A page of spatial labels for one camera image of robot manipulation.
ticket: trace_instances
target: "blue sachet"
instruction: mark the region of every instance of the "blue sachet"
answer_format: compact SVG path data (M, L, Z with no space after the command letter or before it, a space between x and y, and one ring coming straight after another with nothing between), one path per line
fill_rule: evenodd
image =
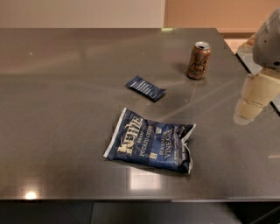
M138 93L149 97L151 100L156 102L165 93L164 88L158 88L151 84L150 82L140 78L135 77L133 80L129 81L126 85L127 88L136 90Z
M186 141L195 126L145 120L125 108L103 156L189 174L193 162Z

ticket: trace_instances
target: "brown can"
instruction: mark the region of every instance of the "brown can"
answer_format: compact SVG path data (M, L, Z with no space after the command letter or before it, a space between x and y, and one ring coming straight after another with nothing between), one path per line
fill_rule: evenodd
M205 76L208 61L211 54L211 46L205 41L196 42L190 58L186 75L195 80L200 80Z

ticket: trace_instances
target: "soda can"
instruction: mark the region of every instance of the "soda can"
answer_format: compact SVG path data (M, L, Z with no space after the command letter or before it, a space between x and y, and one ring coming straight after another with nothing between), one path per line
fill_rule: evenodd
M204 78L211 54L211 46L205 41L196 42L186 75L195 80Z

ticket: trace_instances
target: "can top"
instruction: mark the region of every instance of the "can top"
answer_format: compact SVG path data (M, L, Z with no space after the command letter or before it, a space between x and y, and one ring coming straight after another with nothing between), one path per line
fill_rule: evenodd
M200 50L209 50L211 48L210 44L205 41L196 42L195 46Z

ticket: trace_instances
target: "crumpled blue package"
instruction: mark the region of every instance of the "crumpled blue package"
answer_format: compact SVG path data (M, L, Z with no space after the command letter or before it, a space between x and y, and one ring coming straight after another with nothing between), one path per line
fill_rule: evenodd
M189 174L193 161L187 140L195 126L153 122L125 108L103 156Z
M151 84L147 80L142 79L139 76L135 77L133 80L130 80L125 86L150 98L154 102L158 101L159 98L161 98L165 93L164 88L156 87L155 85Z

